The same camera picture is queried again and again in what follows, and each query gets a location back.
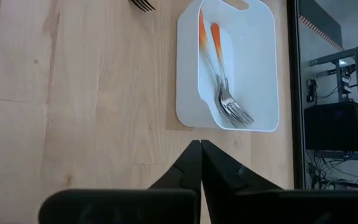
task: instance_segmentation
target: metal fork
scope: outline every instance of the metal fork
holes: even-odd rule
[[[229,92],[227,86],[229,82],[225,77],[225,85],[221,81],[219,75],[215,75],[216,83],[218,84],[218,109],[225,114],[225,118],[230,121],[235,127],[248,126],[254,122],[247,112],[245,112],[238,103],[234,100]]]
[[[131,0],[142,11],[153,11],[155,8],[147,0]]]

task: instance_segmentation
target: wooden table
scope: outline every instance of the wooden table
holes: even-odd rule
[[[191,0],[149,1],[156,11],[125,0],[0,0],[0,223],[36,223],[41,202],[70,187],[147,188],[192,139],[293,187],[285,1],[265,0],[277,32],[274,133],[179,123],[176,24]]]

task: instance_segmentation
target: white tray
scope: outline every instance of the white tray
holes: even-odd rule
[[[194,0],[178,20],[177,115],[190,127],[240,131],[275,131],[279,122],[277,59],[274,18],[258,0],[246,1],[239,11],[220,0]],[[215,104],[216,82],[199,51],[198,16],[203,10],[216,70],[219,64],[213,45],[211,23],[221,27],[221,42],[230,92],[255,120],[235,128]]]

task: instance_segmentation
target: black box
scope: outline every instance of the black box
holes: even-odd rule
[[[358,152],[358,103],[305,109],[305,144],[309,150]]]

